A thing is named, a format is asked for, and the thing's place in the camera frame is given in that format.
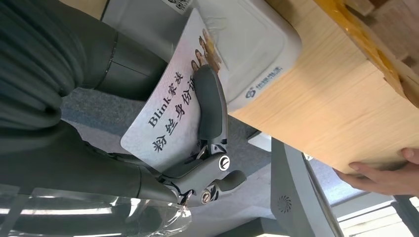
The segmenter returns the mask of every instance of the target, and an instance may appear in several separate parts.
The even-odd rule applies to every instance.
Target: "human hand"
[[[349,167],[365,177],[344,174],[335,170],[339,178],[356,189],[383,195],[414,195],[419,197],[419,149],[402,149],[408,163],[395,171],[380,171],[360,162]]]

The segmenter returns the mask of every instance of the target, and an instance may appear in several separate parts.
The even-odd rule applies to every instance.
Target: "floor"
[[[144,106],[93,90],[76,89],[64,98],[63,119],[77,128],[83,139],[107,152],[126,153],[120,138]],[[228,118],[230,170],[239,169],[248,180],[229,197],[206,206],[191,208],[193,222],[179,237],[211,237],[257,217],[274,218],[270,211],[271,154],[247,143],[256,129]],[[341,182],[333,170],[319,161],[311,165],[331,205],[361,194]]]

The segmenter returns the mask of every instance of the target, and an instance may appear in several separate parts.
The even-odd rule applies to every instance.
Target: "robotic arm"
[[[246,180],[240,171],[217,179],[229,166],[227,110],[210,67],[194,76],[201,152],[152,174],[134,156],[82,141],[61,120],[61,97],[80,86],[146,100],[167,63],[57,0],[3,0],[0,9],[0,183],[26,195],[41,187],[185,205],[192,194],[207,204]]]

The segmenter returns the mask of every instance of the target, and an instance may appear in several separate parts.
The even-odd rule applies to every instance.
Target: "sticker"
[[[159,172],[199,152],[201,110],[192,75],[205,64],[227,83],[227,67],[194,9],[162,78],[121,139],[124,149]]]
[[[162,0],[162,1],[183,15],[193,0]]]

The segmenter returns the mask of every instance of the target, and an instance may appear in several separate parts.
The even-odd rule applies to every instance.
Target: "desk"
[[[313,0],[267,0],[298,31],[295,67],[235,118],[343,172],[365,161],[388,168],[419,148],[419,111],[383,79]]]

